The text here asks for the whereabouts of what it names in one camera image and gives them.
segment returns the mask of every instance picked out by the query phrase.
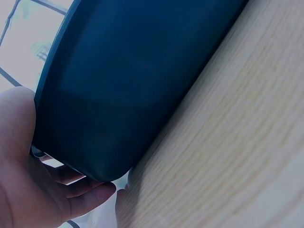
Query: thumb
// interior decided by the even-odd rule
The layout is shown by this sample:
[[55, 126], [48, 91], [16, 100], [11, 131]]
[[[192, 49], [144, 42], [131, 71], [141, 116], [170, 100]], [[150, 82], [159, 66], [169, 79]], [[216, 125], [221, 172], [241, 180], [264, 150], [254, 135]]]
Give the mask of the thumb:
[[35, 130], [33, 91], [15, 87], [0, 94], [0, 156], [27, 155]]

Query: light wood table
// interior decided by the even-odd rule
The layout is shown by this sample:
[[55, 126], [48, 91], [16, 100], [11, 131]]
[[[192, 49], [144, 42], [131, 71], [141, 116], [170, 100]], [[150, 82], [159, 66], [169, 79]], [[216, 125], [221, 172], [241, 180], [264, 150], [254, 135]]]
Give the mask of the light wood table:
[[249, 1], [117, 216], [122, 228], [304, 227], [304, 0]]

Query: curved edge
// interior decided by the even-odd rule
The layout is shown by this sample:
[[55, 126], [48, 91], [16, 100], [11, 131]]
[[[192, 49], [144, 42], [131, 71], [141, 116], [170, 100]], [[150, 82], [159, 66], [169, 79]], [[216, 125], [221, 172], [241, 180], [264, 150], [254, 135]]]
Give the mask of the curved edge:
[[50, 52], [47, 56], [47, 60], [46, 60], [45, 65], [43, 67], [43, 70], [42, 70], [42, 73], [41, 73], [41, 76], [40, 76], [40, 79], [39, 79], [39, 83], [38, 83], [38, 86], [37, 86], [37, 89], [36, 89], [36, 94], [35, 94], [35, 99], [34, 99], [36, 110], [38, 110], [38, 106], [39, 106], [42, 90], [43, 90], [43, 87], [44, 87], [44, 83], [47, 79], [49, 69], [52, 65], [52, 62], [53, 62], [54, 56], [57, 52], [60, 41], [61, 41], [69, 23], [70, 23], [70, 20], [71, 20], [72, 16], [74, 15], [74, 13], [75, 13], [75, 11], [76, 11], [80, 2], [81, 2], [81, 0], [74, 0], [73, 1], [70, 9], [68, 10], [65, 18], [63, 19], [63, 21], [62, 21], [62, 23], [59, 27], [58, 33], [56, 34], [54, 42], [51, 46]]

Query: window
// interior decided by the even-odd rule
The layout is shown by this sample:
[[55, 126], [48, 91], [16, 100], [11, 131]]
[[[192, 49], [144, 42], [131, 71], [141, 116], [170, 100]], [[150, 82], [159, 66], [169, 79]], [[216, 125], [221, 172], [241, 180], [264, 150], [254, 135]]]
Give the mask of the window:
[[0, 91], [36, 90], [64, 16], [73, 0], [1, 0]]

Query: dark plastic container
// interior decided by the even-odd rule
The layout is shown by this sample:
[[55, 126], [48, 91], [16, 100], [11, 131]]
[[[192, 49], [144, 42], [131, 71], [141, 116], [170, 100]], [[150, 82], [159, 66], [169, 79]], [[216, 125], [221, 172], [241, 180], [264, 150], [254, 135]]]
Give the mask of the dark plastic container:
[[35, 102], [33, 145], [96, 180], [147, 151], [246, 0], [75, 0]]

